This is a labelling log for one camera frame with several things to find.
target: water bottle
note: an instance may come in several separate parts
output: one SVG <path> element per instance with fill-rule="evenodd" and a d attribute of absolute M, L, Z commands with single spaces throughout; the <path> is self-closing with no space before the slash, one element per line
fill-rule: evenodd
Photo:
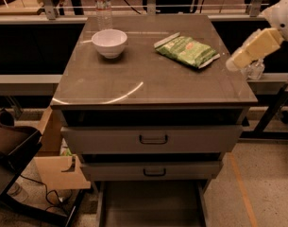
<path fill-rule="evenodd" d="M 249 79 L 260 79 L 264 71 L 263 59 L 251 63 L 247 68 L 247 76 Z"/>
<path fill-rule="evenodd" d="M 112 28 L 111 0 L 95 0 L 96 18 L 99 30 Z"/>

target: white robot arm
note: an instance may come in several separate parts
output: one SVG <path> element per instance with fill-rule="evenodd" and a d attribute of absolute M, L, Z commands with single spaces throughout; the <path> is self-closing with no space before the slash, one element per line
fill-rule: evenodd
<path fill-rule="evenodd" d="M 265 9 L 262 15 L 271 27 L 258 29 L 251 34 L 227 60 L 228 70 L 242 70 L 253 61 L 263 59 L 280 49 L 284 40 L 288 42 L 288 0 L 280 0 L 276 5 Z"/>

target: brown cardboard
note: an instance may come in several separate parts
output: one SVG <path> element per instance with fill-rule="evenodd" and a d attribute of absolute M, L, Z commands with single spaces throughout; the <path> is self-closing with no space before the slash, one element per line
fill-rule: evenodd
<path fill-rule="evenodd" d="M 76 167 L 73 172 L 62 172 L 72 164 L 72 156 L 35 157 L 41 180 L 49 190 L 54 189 L 89 189 L 91 182 L 86 181 L 76 156 Z"/>
<path fill-rule="evenodd" d="M 91 183 L 87 182 L 76 156 L 76 167 L 73 172 L 62 172 L 72 164 L 72 156 L 59 156 L 62 144 L 59 117 L 48 107 L 42 114 L 37 129 L 41 132 L 42 147 L 34 158 L 39 175 L 48 190 L 53 189 L 87 189 Z"/>
<path fill-rule="evenodd" d="M 42 134 L 42 147 L 37 156 L 58 156 L 62 141 L 60 134 L 61 123 L 59 117 L 52 111 L 50 106 L 42 114 L 37 129 Z"/>

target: green snack bag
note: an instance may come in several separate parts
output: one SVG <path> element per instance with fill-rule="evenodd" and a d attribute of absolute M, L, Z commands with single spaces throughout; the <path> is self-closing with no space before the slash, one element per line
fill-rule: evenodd
<path fill-rule="evenodd" d="M 220 57 L 209 45 L 195 41 L 191 37 L 180 36 L 180 33 L 155 43 L 154 48 L 163 56 L 198 69 Z"/>

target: floor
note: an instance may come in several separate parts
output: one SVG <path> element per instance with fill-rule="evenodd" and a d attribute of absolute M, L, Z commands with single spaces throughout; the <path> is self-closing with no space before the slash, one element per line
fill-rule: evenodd
<path fill-rule="evenodd" d="M 250 127 L 253 128 L 263 114 L 259 108 L 248 114 Z M 25 111 L 17 125 L 35 127 L 40 120 L 41 110 Z M 288 127 L 275 117 L 267 131 L 288 131 Z M 211 181 L 204 194 L 209 224 L 211 227 L 288 227 L 288 141 L 240 140 L 231 153 L 224 157 L 224 166 L 218 177 Z M 36 165 L 31 162 L 23 176 L 40 181 Z M 45 200 L 43 185 L 19 178 L 17 183 L 24 189 L 15 198 L 42 209 L 50 204 Z M 70 190 L 58 190 L 59 196 L 67 199 Z M 63 207 L 69 209 L 76 195 Z M 55 195 L 49 199 L 56 204 Z M 95 226 L 97 196 L 87 192 L 77 212 L 73 226 Z M 62 213 L 58 208 L 48 211 Z M 35 219 L 12 213 L 0 205 L 0 226 L 32 227 L 53 226 Z"/>

